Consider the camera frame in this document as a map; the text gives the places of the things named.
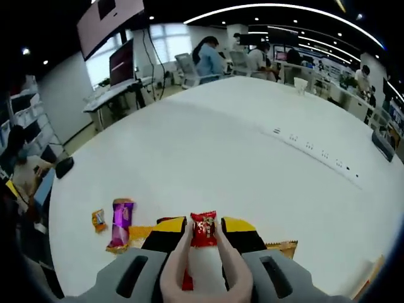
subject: cable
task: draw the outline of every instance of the cable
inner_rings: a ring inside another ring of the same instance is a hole
[[[153,99],[154,99],[154,101],[156,101],[156,96],[155,96],[155,93],[154,93],[154,86],[153,86],[153,81],[154,81],[154,65],[153,65],[153,63],[152,63],[152,60],[150,59],[149,52],[147,51],[147,47],[146,47],[146,43],[145,43],[145,35],[146,35],[145,29],[143,29],[143,46],[145,47],[145,51],[146,51],[147,57],[149,58],[149,62],[150,62],[150,64],[151,64],[151,90],[153,91]]]
[[[152,36],[150,35],[150,27],[147,28],[147,32],[149,34],[150,43],[153,46],[153,49],[154,49],[154,51],[156,53],[156,56],[157,56],[157,59],[158,59],[160,65],[162,66],[162,69],[163,69],[163,90],[162,90],[162,94],[160,95],[160,99],[159,99],[159,100],[161,100],[162,97],[163,97],[163,94],[164,94],[164,90],[165,90],[165,68],[164,68],[164,65],[163,65],[162,61],[160,60],[160,57],[159,57],[158,52],[156,50],[156,47],[154,46]]]

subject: blue shirt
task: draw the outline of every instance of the blue shirt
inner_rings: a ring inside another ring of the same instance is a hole
[[[200,76],[209,76],[210,74],[223,74],[222,57],[219,53],[207,44],[203,44],[198,54],[200,60],[196,65],[196,71]],[[202,83],[216,80],[217,77],[205,79]]]

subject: purple snack package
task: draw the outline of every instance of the purple snack package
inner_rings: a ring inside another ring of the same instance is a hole
[[[112,222],[112,240],[107,246],[107,251],[123,253],[128,248],[129,226],[132,225],[132,211],[135,202],[130,199],[115,199],[112,207],[114,219]]]

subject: white round table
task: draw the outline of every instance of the white round table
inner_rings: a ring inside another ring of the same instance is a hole
[[[326,148],[360,172],[360,187],[269,136],[274,128]],[[133,198],[133,225],[216,210],[242,218],[265,242],[298,240],[294,260],[315,286],[343,292],[359,264],[387,255],[403,218],[404,169],[387,162],[371,129],[314,95],[235,77],[202,85],[131,114],[86,143],[55,179],[49,233],[65,295],[80,295],[114,260],[110,229],[91,213]]]

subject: window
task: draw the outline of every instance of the window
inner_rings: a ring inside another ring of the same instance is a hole
[[[133,38],[133,34],[130,30],[126,31],[126,38],[128,38],[128,40]],[[109,57],[115,53],[121,45],[121,37],[119,34],[115,35],[108,39],[108,41],[86,61],[88,76],[90,77],[93,87],[104,79],[109,78]]]
[[[156,48],[156,62],[175,61],[175,56],[192,51],[191,37],[184,24],[158,24],[150,27],[150,35]]]

